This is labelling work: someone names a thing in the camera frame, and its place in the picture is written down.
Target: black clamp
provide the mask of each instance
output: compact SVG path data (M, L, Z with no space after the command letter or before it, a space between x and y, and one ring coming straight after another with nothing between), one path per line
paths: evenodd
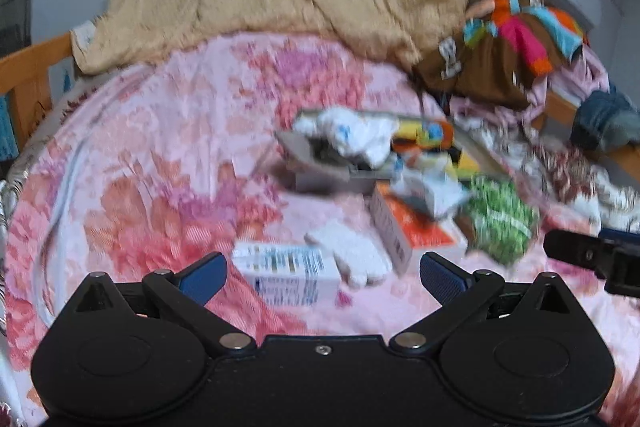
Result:
M640 244L638 236L613 230L592 237L566 230L545 235L548 257L591 270L606 280L604 289L614 295L640 298Z
M33 357L47 427L603 425L614 364L555 273L531 284L420 263L442 308L393 336L286 337L257 347L204 304L218 253L139 283L89 274Z

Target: wooden headboard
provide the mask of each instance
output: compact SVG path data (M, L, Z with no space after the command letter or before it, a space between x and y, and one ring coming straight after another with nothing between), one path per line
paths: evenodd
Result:
M9 114L19 150L36 124L39 104L51 109L49 67L71 55L71 33L66 33L0 58L0 94L9 95Z

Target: pink cloth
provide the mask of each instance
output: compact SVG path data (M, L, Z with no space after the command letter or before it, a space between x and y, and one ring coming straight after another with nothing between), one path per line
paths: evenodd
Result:
M468 98L451 97L449 110L452 115L466 118L481 118L490 123L512 127L519 123L530 123L545 110L548 86L559 87L584 102L595 90L609 91L609 75L600 59L586 44L582 53L568 68L539 77L527 93L531 103L524 111L514 111L500 105L472 102Z
M552 87L560 87L583 102L596 90L609 92L609 75L593 50L586 44L568 68L547 76Z
M274 130L290 126L302 108L331 105L419 114L415 93L395 67L356 58L337 42L240 34L174 52L155 68L128 68L68 118L33 166L8 232L10 362L29 425L45 416L29 374L46 333L42 308L57 314L86 273L140 280L159 267L179 271L209 251L228 254L238 239L303 243L306 232L331 219L380 241L361 195L315 198L278 181L284 162ZM442 116L433 99L425 100L425 110ZM68 212L35 264L73 158ZM515 173L525 190L523 176ZM452 261L515 282L530 282L541 271L561 273L616 361L603 417L614 427L630 426L640 407L637 301L604 293L593 273L550 261L545 230L587 231L588 222L542 192L521 194L546 209L540 237L521 261L507 270L481 251ZM37 295L33 277L44 278ZM388 339L438 304L413 274L360 291L343 286L332 304L274 310L230 266L224 289L207 307L261 341L268 333Z

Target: colorful cloth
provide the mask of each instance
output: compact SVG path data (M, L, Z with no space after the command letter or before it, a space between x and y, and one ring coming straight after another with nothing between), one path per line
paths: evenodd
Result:
M575 113L571 143L609 153L640 143L640 112L622 93L594 91Z
M567 66L583 36L566 26L571 18L557 16L539 0L494 3L490 15L469 20L414 71L428 92L521 112L531 103L535 81Z
M480 143L508 166L520 197L540 208L542 233L566 228L557 220L567 219L561 215L568 213L582 216L582 233L598 235L601 227L640 232L640 194L631 187L613 185L603 167L590 164L575 148L567 149L553 137L539 137L535 132L524 137L517 128L496 128L480 120L458 123L470 129ZM518 265L527 263L531 257L529 251ZM640 327L638 299L603 294L600 288L604 281L598 281L593 272L549 262L564 280L572 280L569 286L616 360L613 385L600 412L601 418L611 427L640 425L640 344L632 346L622 338Z

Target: bed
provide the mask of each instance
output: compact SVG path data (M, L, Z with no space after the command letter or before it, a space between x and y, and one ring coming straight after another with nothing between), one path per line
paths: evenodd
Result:
M5 82L0 87L10 96L20 146L36 106L50 107L46 68L71 53L67 34L0 60ZM286 189L273 132L288 127L302 108L334 104L420 115L400 68L360 58L331 36L300 33L206 36L164 55L155 64L139 62L118 71L66 118L31 169L12 216L5 259L8 358L20 414L29 425L44 418L30 380L31 357L87 272L137 280L160 267L179 270L212 250L228 254L238 239L299 243L330 218L379 241L366 198L321 199ZM432 98L425 96L423 105L427 115L442 115ZM534 126L541 127L545 118L567 123L573 113L549 93L545 114ZM545 190L545 176L554 173L540 154L552 155L551 145L535 134L516 137L482 126L472 133L543 219L540 237L509 269L476 250L454 261L468 271L490 268L513 281L530 282L540 271L560 273L616 360L603 418L615 427L634 425L640 416L637 303L604 293L593 274L551 261L542 249L547 230L588 233L605 219L612 221L605 195L613 188L598 172L597 225L578 206ZM614 158L635 177L640 176L637 154L631 149ZM637 218L634 208L620 212L625 219ZM226 287L207 306L260 341L268 333L381 333L388 339L437 303L417 277L391 276L359 291L343 286L337 301L320 309L270 309L231 269Z

